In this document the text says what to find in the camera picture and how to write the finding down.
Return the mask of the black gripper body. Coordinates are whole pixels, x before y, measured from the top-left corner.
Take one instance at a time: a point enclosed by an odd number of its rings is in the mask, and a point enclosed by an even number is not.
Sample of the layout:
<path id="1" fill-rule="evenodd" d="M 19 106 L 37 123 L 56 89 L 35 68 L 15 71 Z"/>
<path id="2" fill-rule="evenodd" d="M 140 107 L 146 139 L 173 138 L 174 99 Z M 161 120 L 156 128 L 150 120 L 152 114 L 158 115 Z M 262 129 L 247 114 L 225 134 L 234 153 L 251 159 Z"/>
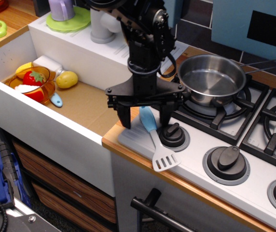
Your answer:
<path id="1" fill-rule="evenodd" d="M 108 87 L 108 107 L 155 106 L 161 111 L 174 111 L 182 103 L 185 86 L 152 75 L 133 74 L 127 81 Z"/>

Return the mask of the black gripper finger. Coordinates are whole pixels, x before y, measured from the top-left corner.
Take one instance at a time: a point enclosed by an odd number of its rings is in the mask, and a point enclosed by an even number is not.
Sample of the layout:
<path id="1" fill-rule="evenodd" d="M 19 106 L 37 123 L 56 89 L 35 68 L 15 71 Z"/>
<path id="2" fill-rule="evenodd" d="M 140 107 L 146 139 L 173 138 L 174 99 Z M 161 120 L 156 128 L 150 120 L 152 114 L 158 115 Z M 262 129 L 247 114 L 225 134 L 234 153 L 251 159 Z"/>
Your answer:
<path id="1" fill-rule="evenodd" d="M 175 111 L 176 103 L 174 101 L 165 102 L 160 106 L 160 123 L 162 126 L 167 126 L 171 119 L 173 112 Z"/>
<path id="2" fill-rule="evenodd" d="M 131 128 L 131 109 L 128 106 L 117 105 L 117 115 L 123 127 Z"/>

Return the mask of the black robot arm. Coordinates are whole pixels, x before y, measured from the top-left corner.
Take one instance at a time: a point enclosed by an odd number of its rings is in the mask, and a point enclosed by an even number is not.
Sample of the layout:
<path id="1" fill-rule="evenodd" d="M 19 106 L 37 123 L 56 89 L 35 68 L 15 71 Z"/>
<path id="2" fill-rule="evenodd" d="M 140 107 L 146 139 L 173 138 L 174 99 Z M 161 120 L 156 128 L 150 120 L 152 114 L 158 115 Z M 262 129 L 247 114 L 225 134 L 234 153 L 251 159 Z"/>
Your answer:
<path id="1" fill-rule="evenodd" d="M 108 107 L 117 111 L 121 124 L 131 127 L 131 107 L 158 106 L 160 122 L 166 126 L 172 113 L 183 102 L 185 87 L 169 82 L 176 70 L 157 77 L 161 63 L 169 58 L 176 38 L 168 25 L 168 13 L 162 0 L 88 0 L 86 5 L 104 11 L 120 22 L 129 46 L 127 66 L 132 76 L 105 90 Z"/>

